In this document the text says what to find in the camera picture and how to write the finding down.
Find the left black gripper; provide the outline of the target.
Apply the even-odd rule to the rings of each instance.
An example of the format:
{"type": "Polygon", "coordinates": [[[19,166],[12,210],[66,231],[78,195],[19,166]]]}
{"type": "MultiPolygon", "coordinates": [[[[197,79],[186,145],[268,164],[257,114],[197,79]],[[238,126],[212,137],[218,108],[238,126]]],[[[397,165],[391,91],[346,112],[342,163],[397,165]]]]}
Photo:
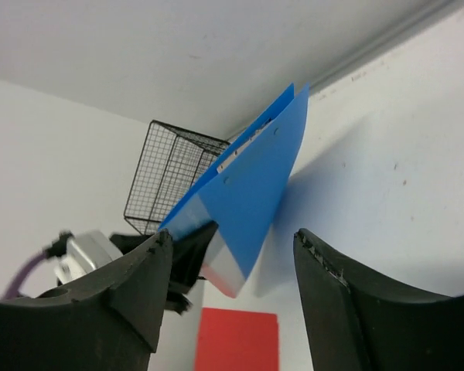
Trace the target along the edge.
{"type": "MultiPolygon", "coordinates": [[[[173,243],[166,311],[182,314],[192,307],[192,303],[183,294],[187,294],[198,280],[207,248],[217,230],[218,224],[210,221],[173,243]]],[[[152,233],[149,235],[112,233],[110,241],[125,255],[151,237],[152,233]]]]}

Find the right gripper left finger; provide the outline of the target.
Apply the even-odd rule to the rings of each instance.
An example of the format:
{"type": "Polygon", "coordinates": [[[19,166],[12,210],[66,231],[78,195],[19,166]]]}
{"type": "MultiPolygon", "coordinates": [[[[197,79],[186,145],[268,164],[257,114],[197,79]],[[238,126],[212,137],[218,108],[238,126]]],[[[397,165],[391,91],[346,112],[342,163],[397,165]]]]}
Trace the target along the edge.
{"type": "Polygon", "coordinates": [[[172,266],[165,230],[37,298],[0,301],[0,370],[146,370],[172,266]]]}

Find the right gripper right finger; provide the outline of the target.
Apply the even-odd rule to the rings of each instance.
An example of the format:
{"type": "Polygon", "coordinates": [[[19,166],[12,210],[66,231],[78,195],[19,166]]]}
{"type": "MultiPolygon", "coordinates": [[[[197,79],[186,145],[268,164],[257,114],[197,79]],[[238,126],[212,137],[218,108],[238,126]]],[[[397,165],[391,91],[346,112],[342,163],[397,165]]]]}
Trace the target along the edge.
{"type": "Polygon", "coordinates": [[[293,254],[315,370],[464,370],[464,294],[397,281],[305,228],[293,254]]]}

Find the blue folder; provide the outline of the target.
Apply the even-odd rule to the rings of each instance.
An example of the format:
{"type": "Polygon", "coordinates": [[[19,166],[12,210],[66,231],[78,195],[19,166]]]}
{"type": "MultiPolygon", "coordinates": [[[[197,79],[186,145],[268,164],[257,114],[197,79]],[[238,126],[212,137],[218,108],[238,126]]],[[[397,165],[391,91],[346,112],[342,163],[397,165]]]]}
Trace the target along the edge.
{"type": "Polygon", "coordinates": [[[160,227],[181,240],[215,222],[199,274],[235,298],[249,278],[299,153],[309,89],[289,85],[232,142],[160,227]]]}

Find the black wire mesh basket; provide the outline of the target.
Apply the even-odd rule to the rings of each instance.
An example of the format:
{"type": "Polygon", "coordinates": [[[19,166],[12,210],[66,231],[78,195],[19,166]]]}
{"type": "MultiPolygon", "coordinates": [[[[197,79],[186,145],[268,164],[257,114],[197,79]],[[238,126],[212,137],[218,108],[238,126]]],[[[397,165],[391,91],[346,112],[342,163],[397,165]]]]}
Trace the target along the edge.
{"type": "Polygon", "coordinates": [[[223,139],[151,121],[125,204],[125,221],[141,235],[154,233],[228,146],[223,139]]]}

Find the red notebook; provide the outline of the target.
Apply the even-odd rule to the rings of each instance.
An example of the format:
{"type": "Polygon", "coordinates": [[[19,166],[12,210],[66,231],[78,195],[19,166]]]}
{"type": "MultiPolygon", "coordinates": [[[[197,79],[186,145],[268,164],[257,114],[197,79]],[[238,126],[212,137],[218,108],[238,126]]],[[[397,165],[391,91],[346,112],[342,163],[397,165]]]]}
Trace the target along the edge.
{"type": "Polygon", "coordinates": [[[194,369],[279,370],[278,316],[256,311],[204,308],[194,369]]]}

